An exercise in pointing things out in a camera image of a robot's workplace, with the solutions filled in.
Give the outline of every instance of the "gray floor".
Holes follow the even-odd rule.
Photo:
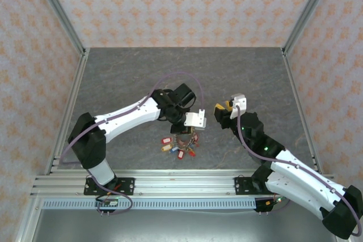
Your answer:
[[[145,96],[162,76],[185,71],[203,86],[207,128],[200,133],[196,157],[183,160],[161,151],[161,139],[170,136],[167,122],[149,122],[115,138],[107,146],[107,159],[115,169],[256,168],[229,130],[215,121],[216,103],[243,93],[247,110],[257,112],[265,132],[312,166],[311,155],[292,88],[279,48],[92,48],[79,88],[69,133],[79,115],[105,114]],[[170,78],[160,88],[186,83],[200,91],[187,76]],[[71,161],[74,155],[67,156]]]
[[[131,210],[103,216],[87,210],[43,210],[33,242],[329,242],[322,222],[291,204],[268,216],[252,212]]]

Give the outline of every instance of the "patterned wallpaper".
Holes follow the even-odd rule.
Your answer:
[[[320,0],[288,57],[324,170],[363,190],[363,0]]]
[[[86,47],[283,46],[307,0],[60,0]]]
[[[0,240],[14,241],[79,57],[47,0],[0,4]]]

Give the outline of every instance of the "gray stone surface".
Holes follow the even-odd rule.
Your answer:
[[[161,151],[161,139],[170,136],[168,122],[149,122],[129,130],[107,145],[107,159],[114,169],[216,169],[257,168],[233,136],[215,121],[216,103],[243,93],[247,110],[257,112],[265,132],[312,166],[311,155],[292,88],[279,48],[92,48],[79,88],[69,133],[79,115],[105,114],[145,96],[164,75],[185,71],[202,84],[207,127],[200,133],[196,157],[183,160]],[[181,75],[167,79],[160,88],[186,83],[197,95],[193,79]],[[68,155],[66,161],[73,160]]]

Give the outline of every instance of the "black mounting plate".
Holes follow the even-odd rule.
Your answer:
[[[271,195],[273,194],[266,188],[258,191],[252,184],[251,177],[236,177],[234,178],[234,189],[236,195]]]
[[[120,192],[122,194],[132,196],[134,195],[135,188],[135,178],[117,178],[117,184],[121,184],[119,188],[116,189],[116,192]],[[92,178],[86,179],[85,190],[83,191],[85,196],[102,196],[107,194],[107,192],[101,188],[99,188]]]

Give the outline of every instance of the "orange patterned wall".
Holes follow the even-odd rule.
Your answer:
[[[363,0],[321,0],[288,59],[324,170],[363,190]]]
[[[307,0],[60,0],[86,47],[283,46]]]
[[[47,0],[0,4],[0,240],[14,241],[79,56]]]

